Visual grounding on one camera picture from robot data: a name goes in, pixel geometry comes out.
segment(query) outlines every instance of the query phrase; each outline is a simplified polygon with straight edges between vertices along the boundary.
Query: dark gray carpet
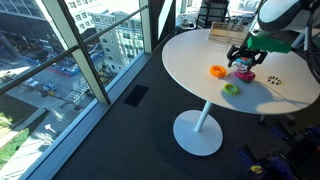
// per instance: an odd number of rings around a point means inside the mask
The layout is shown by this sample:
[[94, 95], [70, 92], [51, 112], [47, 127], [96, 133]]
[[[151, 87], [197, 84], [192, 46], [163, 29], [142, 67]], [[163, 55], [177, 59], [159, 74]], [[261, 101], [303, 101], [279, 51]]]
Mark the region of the dark gray carpet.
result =
[[[137, 85], [149, 87], [138, 107], [124, 104]], [[244, 177], [247, 164], [236, 153], [248, 144], [259, 158], [282, 144], [267, 125], [286, 121], [284, 116], [259, 116], [213, 106], [210, 113], [223, 131], [222, 147], [214, 154], [197, 157], [175, 141], [173, 123], [182, 112], [202, 110], [205, 101], [180, 87], [166, 72], [161, 49], [142, 69], [111, 110], [98, 123], [54, 179], [226, 179]], [[319, 121], [319, 105], [294, 113], [295, 127]]]

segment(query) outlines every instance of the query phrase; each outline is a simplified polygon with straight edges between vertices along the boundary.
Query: orange object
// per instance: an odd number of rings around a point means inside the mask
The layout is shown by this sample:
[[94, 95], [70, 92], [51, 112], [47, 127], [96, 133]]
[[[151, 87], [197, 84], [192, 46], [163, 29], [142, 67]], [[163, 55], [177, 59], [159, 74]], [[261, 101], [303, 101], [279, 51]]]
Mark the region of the orange object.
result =
[[210, 74], [219, 78], [225, 76], [226, 72], [226, 69], [222, 66], [211, 66], [210, 68]]

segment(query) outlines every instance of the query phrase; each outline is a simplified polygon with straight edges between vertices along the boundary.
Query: black chair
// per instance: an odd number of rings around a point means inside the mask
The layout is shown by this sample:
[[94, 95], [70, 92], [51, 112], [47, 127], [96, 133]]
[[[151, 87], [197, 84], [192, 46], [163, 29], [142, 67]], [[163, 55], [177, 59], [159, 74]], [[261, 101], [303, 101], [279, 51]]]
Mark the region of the black chair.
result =
[[202, 0], [199, 10], [196, 29], [211, 28], [212, 22], [229, 21], [228, 13], [229, 0]]

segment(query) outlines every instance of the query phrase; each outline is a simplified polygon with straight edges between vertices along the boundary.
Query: table base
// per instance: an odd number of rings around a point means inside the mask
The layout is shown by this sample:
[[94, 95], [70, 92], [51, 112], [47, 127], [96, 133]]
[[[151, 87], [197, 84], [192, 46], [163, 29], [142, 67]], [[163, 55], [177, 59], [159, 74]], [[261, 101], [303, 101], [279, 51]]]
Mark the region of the table base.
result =
[[210, 115], [199, 132], [195, 131], [201, 111], [189, 110], [181, 113], [173, 125], [173, 134], [178, 144], [187, 152], [207, 156], [216, 152], [222, 144], [222, 130]]

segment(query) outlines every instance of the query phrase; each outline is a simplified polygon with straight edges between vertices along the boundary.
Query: round white table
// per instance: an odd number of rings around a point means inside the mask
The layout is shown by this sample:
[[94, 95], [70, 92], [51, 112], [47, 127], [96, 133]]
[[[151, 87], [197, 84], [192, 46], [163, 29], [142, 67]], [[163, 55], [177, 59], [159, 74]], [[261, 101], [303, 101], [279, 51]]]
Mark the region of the round white table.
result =
[[[275, 115], [299, 111], [318, 98], [319, 84], [305, 61], [295, 53], [269, 53], [261, 65], [251, 69], [256, 78], [247, 84], [228, 68], [226, 55], [232, 44], [209, 40], [209, 32], [202, 29], [179, 34], [170, 39], [162, 51], [164, 66], [172, 78], [207, 101], [202, 111], [183, 112], [174, 122], [174, 136], [187, 152], [207, 156], [220, 148], [222, 130], [208, 115], [212, 103], [240, 112]], [[209, 68], [213, 65], [223, 66], [226, 76], [212, 76]], [[276, 76], [282, 83], [271, 84], [268, 76]], [[227, 83], [236, 85], [240, 93], [225, 93], [223, 86]]]

